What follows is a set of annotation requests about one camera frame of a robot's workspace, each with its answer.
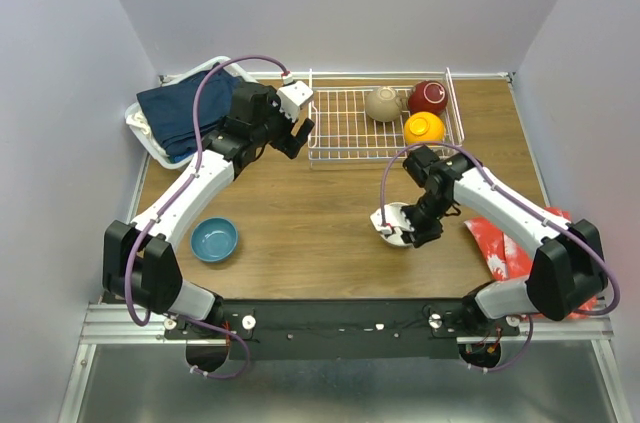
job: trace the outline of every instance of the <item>white wire rack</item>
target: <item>white wire rack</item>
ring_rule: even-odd
[[[441,82],[447,88],[449,104],[440,115],[445,125],[446,143],[462,144],[464,131],[453,87],[451,72],[447,68],[441,74]],[[400,96],[411,94],[410,86],[393,86]],[[403,127],[409,112],[389,123],[380,123],[364,112],[364,100],[373,86],[316,87],[314,101],[309,105],[309,118],[315,122],[309,136],[309,160],[315,162],[384,161],[406,146]],[[450,156],[453,150],[438,146],[433,148],[440,156]]]

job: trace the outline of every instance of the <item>white basket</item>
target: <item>white basket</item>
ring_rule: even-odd
[[[445,125],[444,141],[461,145],[464,130],[449,68],[434,74],[432,79],[441,81],[449,93],[447,108],[440,115]],[[404,97],[413,90],[411,86],[393,88]],[[372,86],[314,87],[314,99],[309,105],[309,118],[315,122],[309,135],[312,167],[315,162],[387,161],[406,146],[403,127],[410,116],[408,111],[389,123],[375,122],[366,116],[365,97],[374,89]],[[441,157],[455,153],[444,146],[432,149]]]
[[[165,81],[161,86],[175,85],[176,83],[180,83],[182,80],[189,78],[190,76],[195,75],[196,73],[199,73],[203,70],[210,70],[211,68],[213,68],[213,65],[215,65],[216,63],[222,63],[227,60],[229,60],[229,57],[227,56],[217,56],[205,63],[202,63],[199,66],[196,66],[195,68],[187,71],[186,73],[183,73],[182,75],[175,76],[171,79],[165,78]],[[243,70],[242,67],[237,63],[232,63],[231,65],[225,67],[225,70],[231,76],[240,77],[244,81],[256,82],[256,79],[253,78],[251,75],[249,75],[249,73],[247,73],[245,70]],[[140,104],[136,101],[133,105],[131,105],[125,111],[124,113],[125,120],[127,116],[137,113],[139,110],[140,110]],[[152,140],[154,140],[153,134],[145,135],[142,132],[142,130],[140,130],[140,128],[136,128],[134,126],[129,126],[129,128],[131,128],[131,131],[133,131],[133,134],[136,135],[136,138],[138,138],[140,143],[142,143],[142,145],[146,148],[146,150],[153,157],[153,159],[169,170],[177,170],[179,168],[182,168],[183,166],[186,166],[189,163],[189,161],[191,161],[191,158],[193,158],[193,155],[192,155],[185,158],[182,161],[179,161],[178,163],[171,163],[171,161],[169,161],[169,158],[161,155],[158,152],[158,150],[154,148],[154,144],[152,143]]]

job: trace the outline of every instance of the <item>wooden table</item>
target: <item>wooden table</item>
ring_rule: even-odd
[[[316,86],[375,86],[384,81],[320,83]],[[541,205],[506,82],[457,80],[455,85],[464,146],[503,182]],[[268,148],[196,221],[231,219],[240,234],[235,253],[221,264],[202,263],[191,252],[189,230],[177,253],[183,276],[224,297],[241,298],[455,297],[491,278],[463,224],[476,216],[468,209],[445,218],[443,236],[420,249],[386,245],[369,221],[378,207],[381,174],[382,166],[311,170],[306,151],[291,161]],[[152,161],[140,209],[151,205],[177,176]],[[420,194],[400,166],[391,172],[388,202],[414,202]]]

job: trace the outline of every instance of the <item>yellow bowl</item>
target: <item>yellow bowl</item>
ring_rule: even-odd
[[[426,111],[415,113],[404,124],[404,139],[407,145],[419,141],[442,141],[444,139],[444,123],[433,113]]]

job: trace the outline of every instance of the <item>red and white cloth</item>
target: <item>red and white cloth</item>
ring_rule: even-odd
[[[558,208],[545,208],[548,212],[556,216],[562,216],[571,220],[569,212]],[[491,274],[497,281],[504,281],[510,278],[528,276],[531,273],[533,262],[515,241],[505,235],[502,230],[493,225],[483,217],[472,218],[464,222],[471,231],[471,234],[480,247],[484,255]],[[591,310],[596,303],[595,298],[591,298],[580,308]],[[584,315],[572,313],[569,318],[584,318]]]

